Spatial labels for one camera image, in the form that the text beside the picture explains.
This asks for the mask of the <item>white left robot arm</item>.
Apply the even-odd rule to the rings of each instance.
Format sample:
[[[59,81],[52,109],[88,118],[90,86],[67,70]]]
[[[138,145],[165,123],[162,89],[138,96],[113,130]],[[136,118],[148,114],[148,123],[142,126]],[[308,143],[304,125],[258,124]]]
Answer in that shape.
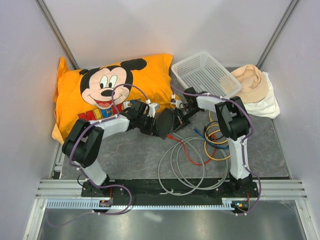
[[[138,128],[141,133],[156,133],[156,112],[160,108],[149,100],[134,100],[130,107],[120,114],[101,120],[78,119],[62,145],[62,152],[72,166],[78,167],[91,181],[92,191],[99,197],[110,191],[109,176],[102,169],[97,157],[102,140],[118,133]]]

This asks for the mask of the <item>black network switch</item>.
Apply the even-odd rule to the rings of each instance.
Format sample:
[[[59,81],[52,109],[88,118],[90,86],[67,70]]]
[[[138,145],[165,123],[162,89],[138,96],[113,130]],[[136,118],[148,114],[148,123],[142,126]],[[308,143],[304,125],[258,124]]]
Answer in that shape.
[[[165,139],[171,132],[174,122],[174,113],[169,108],[164,109],[155,119],[155,129],[157,136]]]

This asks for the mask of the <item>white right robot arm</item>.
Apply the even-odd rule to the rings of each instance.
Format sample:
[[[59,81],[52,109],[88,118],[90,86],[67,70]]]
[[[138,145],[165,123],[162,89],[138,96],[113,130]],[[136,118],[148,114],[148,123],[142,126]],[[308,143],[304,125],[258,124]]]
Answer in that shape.
[[[249,168],[247,141],[253,133],[253,123],[240,97],[225,98],[213,94],[195,93],[188,88],[182,93],[187,104],[171,95],[170,103],[175,106],[178,123],[186,122],[199,110],[216,113],[219,129],[226,138],[230,153],[229,182],[226,188],[235,197],[242,196],[253,184],[253,174]]]

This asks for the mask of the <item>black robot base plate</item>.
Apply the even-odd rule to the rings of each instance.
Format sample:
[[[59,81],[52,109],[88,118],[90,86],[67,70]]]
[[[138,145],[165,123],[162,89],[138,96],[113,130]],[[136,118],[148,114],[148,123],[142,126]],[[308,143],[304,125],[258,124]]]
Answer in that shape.
[[[132,194],[132,205],[135,206],[205,206],[220,205],[223,198],[253,199],[258,197],[258,186],[252,182],[238,188],[235,183],[227,180],[212,190],[196,189],[185,196],[167,193],[158,179],[114,179],[109,185],[120,185],[109,189],[96,188],[89,182],[82,186],[82,197],[111,197],[114,206],[127,205],[130,200],[128,188]]]

